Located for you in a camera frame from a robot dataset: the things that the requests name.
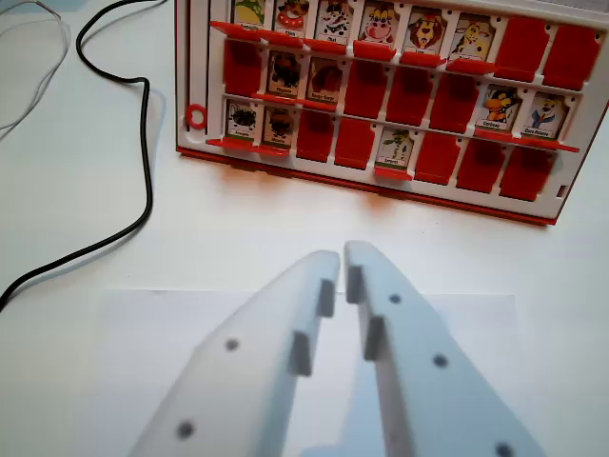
red plastic frame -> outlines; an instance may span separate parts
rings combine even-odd
[[[207,140],[206,143],[211,146],[219,146],[221,148],[229,149],[241,149],[247,152],[256,152],[261,155],[269,155],[272,157],[287,157],[289,154],[289,149],[273,148],[266,145],[252,146],[249,141],[238,140],[236,138],[211,139]]]
[[[458,73],[486,74],[495,71],[495,64],[472,59],[455,59],[446,64],[446,69]]]
[[[329,41],[313,40],[311,38],[305,38],[304,43],[309,46],[312,50],[318,52],[327,52],[329,54],[346,54],[346,45],[339,45],[338,43],[330,43]]]
[[[238,40],[260,41],[260,36],[256,30],[244,29],[241,24],[230,24],[228,22],[209,21],[209,24],[224,35]]]
[[[428,70],[398,67],[389,94],[385,119],[389,122],[419,126],[427,111],[434,87],[429,77]]]
[[[421,52],[411,52],[405,50],[400,57],[400,63],[405,65],[416,65],[417,67],[426,67],[434,69],[435,67],[446,62],[446,59],[441,59],[438,54],[423,54]]]
[[[374,166],[374,175],[382,178],[399,179],[400,181],[412,181],[412,176],[405,169],[391,169],[380,165]]]
[[[495,59],[495,76],[527,83],[535,79],[550,39],[545,25],[543,19],[510,17]]]
[[[573,146],[562,145],[556,140],[544,140],[543,138],[531,138],[523,136],[516,138],[509,131],[493,131],[490,129],[481,129],[476,127],[474,135],[487,140],[501,141],[503,143],[511,143],[512,145],[530,146],[532,148],[551,149],[551,150],[567,150],[569,152],[580,152],[580,148]]]
[[[194,111],[199,111],[199,112],[201,112],[201,114],[203,114],[203,121],[197,123],[192,120],[192,114],[194,113]],[[189,126],[191,126],[193,129],[202,130],[205,127],[207,127],[207,109],[205,109],[205,107],[198,105],[196,103],[193,103],[192,105],[188,105],[186,119],[187,119],[187,124]]]
[[[356,57],[363,59],[382,60],[389,62],[397,50],[391,49],[388,45],[381,43],[368,43],[367,41],[356,40],[353,42],[353,53]]]

cartoon cow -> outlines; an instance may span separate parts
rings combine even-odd
[[[559,102],[554,97],[546,97],[543,99],[543,105],[540,109],[535,109],[531,116],[533,117],[533,129],[538,129],[541,127],[541,124],[546,124],[548,122],[552,122],[556,118],[556,113],[554,113],[556,106]]]
[[[321,19],[324,23],[324,33],[344,35],[349,29],[348,16],[351,7],[347,0],[328,0],[327,8]]]
[[[488,51],[488,40],[485,38],[491,35],[481,29],[482,25],[484,23],[472,21],[467,27],[458,28],[456,33],[462,33],[463,36],[453,49],[453,53],[484,57]]]
[[[408,26],[410,41],[419,49],[427,49],[442,38],[443,26],[440,17],[425,14]]]
[[[484,102],[484,107],[488,109],[486,120],[505,124],[507,122],[507,111],[518,104],[519,101],[515,90],[495,90],[490,98]]]
[[[368,22],[363,28],[360,40],[390,45],[394,41],[391,31],[397,27],[397,24],[393,24],[395,19],[395,11],[392,8],[375,8],[368,15]]]

character card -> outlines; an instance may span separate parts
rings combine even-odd
[[[233,0],[232,22],[244,29],[261,29],[265,23],[265,0]]]
[[[446,21],[442,19],[441,10],[413,7],[403,50],[438,54],[445,30]]]
[[[448,58],[450,60],[486,60],[493,36],[495,36],[495,29],[490,26],[490,23],[489,16],[466,13],[459,16]]]
[[[559,136],[568,111],[564,96],[537,92],[522,133],[554,140]]]
[[[307,18],[308,0],[277,0],[275,3],[276,31],[303,38]]]
[[[383,129],[376,165],[391,169],[406,169],[412,152],[413,141],[408,130]]]
[[[256,111],[249,103],[226,101],[226,136],[238,140],[254,141]]]
[[[343,81],[343,71],[335,60],[311,57],[306,98],[315,102],[336,105]]]
[[[395,12],[393,3],[366,1],[363,7],[360,41],[381,43],[393,47],[400,16]]]
[[[489,129],[511,130],[521,101],[516,88],[489,86],[476,125]]]
[[[293,131],[294,119],[287,109],[266,107],[262,141],[264,145],[289,149]]]
[[[301,64],[289,52],[273,50],[268,59],[268,93],[296,98],[301,80]]]
[[[346,45],[353,22],[347,0],[322,0],[317,12],[315,39]]]

